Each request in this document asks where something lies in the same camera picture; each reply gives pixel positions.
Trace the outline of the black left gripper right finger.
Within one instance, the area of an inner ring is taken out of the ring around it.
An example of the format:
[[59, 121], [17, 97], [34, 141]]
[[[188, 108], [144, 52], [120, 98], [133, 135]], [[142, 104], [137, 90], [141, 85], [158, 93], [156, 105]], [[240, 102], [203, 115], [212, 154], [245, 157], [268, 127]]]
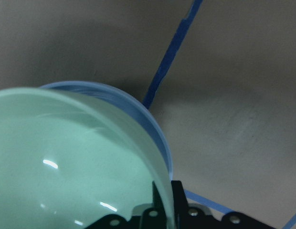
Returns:
[[199, 207], [189, 205], [181, 181], [171, 181], [176, 226], [179, 229], [271, 229], [241, 212], [231, 211], [220, 220]]

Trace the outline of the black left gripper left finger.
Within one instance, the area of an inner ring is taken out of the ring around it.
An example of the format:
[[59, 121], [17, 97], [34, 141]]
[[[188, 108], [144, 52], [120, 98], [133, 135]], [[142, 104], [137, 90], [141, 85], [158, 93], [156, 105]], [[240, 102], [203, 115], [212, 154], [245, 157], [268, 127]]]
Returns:
[[152, 206], [144, 210], [140, 219], [141, 229], [166, 229], [167, 217], [155, 182], [152, 182]]

